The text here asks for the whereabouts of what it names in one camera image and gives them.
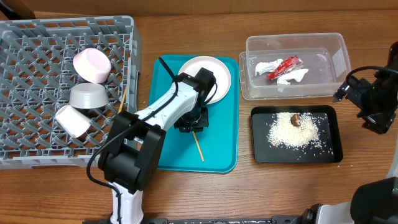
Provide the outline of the pink-white small bowl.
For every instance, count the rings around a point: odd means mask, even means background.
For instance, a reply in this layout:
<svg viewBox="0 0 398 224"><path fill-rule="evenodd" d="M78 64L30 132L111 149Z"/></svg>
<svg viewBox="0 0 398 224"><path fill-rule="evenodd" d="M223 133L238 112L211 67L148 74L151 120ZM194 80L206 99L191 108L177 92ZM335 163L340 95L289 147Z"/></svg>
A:
<svg viewBox="0 0 398 224"><path fill-rule="evenodd" d="M73 66L79 76L91 83L105 82L111 70L109 58L95 48L87 48L76 54Z"/></svg>

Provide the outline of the white napkin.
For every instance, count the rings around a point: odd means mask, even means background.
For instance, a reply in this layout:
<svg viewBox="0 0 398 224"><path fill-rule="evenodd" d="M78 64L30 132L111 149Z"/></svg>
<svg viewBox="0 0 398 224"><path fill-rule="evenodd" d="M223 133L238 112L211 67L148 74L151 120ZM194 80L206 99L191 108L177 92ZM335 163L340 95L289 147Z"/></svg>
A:
<svg viewBox="0 0 398 224"><path fill-rule="evenodd" d="M273 72L285 59L278 58L270 62L259 62L254 68L252 82L254 85L277 85L280 92L291 82L300 83L309 69L304 65L301 69L296 69L281 75L279 78L269 80L266 75Z"/></svg>

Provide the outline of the red snack wrapper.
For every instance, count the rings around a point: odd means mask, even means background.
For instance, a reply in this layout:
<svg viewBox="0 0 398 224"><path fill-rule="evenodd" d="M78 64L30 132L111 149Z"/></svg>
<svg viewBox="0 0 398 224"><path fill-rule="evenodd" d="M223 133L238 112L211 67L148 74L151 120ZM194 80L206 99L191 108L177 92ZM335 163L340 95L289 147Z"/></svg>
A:
<svg viewBox="0 0 398 224"><path fill-rule="evenodd" d="M291 72L303 67L303 61L297 56L292 56L285 59L273 72L270 72L266 77L269 80L279 78L281 75Z"/></svg>

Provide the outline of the rice grains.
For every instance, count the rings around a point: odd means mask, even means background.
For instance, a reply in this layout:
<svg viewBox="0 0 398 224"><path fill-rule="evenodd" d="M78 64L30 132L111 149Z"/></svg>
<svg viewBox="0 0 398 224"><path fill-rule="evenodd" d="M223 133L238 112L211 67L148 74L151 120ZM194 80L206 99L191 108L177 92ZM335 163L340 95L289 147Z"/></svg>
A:
<svg viewBox="0 0 398 224"><path fill-rule="evenodd" d="M301 126L293 126L290 118L299 114ZM266 139L272 162L333 162L335 153L326 113L289 113L271 115Z"/></svg>

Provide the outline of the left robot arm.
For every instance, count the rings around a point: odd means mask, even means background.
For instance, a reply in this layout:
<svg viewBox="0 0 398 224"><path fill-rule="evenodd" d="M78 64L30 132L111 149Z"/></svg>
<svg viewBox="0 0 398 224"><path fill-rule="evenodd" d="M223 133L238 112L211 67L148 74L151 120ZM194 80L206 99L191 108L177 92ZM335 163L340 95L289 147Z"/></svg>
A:
<svg viewBox="0 0 398 224"><path fill-rule="evenodd" d="M155 174L166 132L202 131L208 126L207 97L216 86L213 72L181 73L155 103L134 114L116 115L98 167L113 191L111 223L140 223L142 192Z"/></svg>

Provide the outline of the grey-green ceramic bowl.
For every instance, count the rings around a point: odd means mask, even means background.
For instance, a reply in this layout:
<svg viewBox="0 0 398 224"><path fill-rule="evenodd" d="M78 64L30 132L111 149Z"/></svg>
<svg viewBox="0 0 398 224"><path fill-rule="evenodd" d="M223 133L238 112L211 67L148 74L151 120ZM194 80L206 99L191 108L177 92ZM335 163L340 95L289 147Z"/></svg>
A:
<svg viewBox="0 0 398 224"><path fill-rule="evenodd" d="M101 84L81 83L71 88L69 104L74 108L100 108L108 103L108 94Z"/></svg>

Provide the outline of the large white round plate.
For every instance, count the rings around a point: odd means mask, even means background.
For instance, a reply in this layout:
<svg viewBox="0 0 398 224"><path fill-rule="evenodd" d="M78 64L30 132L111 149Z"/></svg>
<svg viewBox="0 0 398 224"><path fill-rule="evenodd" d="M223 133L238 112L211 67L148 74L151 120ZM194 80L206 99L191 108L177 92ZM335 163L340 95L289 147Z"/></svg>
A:
<svg viewBox="0 0 398 224"><path fill-rule="evenodd" d="M223 99L231 87L231 73L227 66L219 59L210 56L198 56L185 62L178 73L186 73L195 77L199 69L205 68L213 72L217 86L214 86L206 102L213 104Z"/></svg>

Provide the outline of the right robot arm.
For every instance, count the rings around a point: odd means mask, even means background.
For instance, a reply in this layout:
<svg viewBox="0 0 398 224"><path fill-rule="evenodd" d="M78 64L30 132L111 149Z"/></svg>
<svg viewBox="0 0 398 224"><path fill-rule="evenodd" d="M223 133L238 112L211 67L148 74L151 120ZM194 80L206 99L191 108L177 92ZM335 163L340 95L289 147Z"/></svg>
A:
<svg viewBox="0 0 398 224"><path fill-rule="evenodd" d="M365 66L350 71L333 95L334 102L350 100L364 120L363 128L385 134L397 110L397 43L389 50L387 65ZM295 223L397 223L397 156L383 180L360 186L350 202L312 205Z"/></svg>

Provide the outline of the wooden chopstick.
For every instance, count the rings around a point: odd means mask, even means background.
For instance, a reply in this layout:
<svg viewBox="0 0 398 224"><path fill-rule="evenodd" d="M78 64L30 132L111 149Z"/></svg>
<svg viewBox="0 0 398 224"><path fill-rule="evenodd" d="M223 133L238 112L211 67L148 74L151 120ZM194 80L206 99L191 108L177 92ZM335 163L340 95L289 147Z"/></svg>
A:
<svg viewBox="0 0 398 224"><path fill-rule="evenodd" d="M122 96L122 100L120 101L120 105L119 105L119 109L118 109L118 114L122 112L123 110L123 106L126 100L126 95L127 95L127 86L125 87L124 91L123 91L123 96Z"/></svg>
<svg viewBox="0 0 398 224"><path fill-rule="evenodd" d="M204 162L204 161L205 161L205 158L203 157L203 153L202 153L202 150L201 150L201 147L200 147L200 143L199 143L198 138L197 138L197 134L196 134L196 132L194 132L194 131L193 131L192 133L193 133L193 138L194 138L194 140L195 140L195 143L196 143L196 145L197 145L197 149L198 149L198 152L199 152L201 161Z"/></svg>

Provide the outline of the white paper cup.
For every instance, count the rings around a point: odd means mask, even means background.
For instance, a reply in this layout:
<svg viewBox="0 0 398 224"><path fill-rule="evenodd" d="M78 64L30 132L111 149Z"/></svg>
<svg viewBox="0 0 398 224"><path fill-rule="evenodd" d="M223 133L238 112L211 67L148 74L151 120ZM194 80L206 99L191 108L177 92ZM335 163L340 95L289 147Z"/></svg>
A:
<svg viewBox="0 0 398 224"><path fill-rule="evenodd" d="M55 119L73 138L80 137L90 128L90 119L70 105L61 107Z"/></svg>

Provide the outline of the brown food chunk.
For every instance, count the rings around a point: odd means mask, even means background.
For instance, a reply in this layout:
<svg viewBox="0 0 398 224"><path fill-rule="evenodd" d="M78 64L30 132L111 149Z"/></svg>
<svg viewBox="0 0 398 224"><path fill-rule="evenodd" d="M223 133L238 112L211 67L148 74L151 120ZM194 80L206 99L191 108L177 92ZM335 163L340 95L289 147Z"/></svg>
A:
<svg viewBox="0 0 398 224"><path fill-rule="evenodd" d="M299 114L293 114L292 117L290 118L290 122L292 123L293 126L296 127L301 126L301 119Z"/></svg>

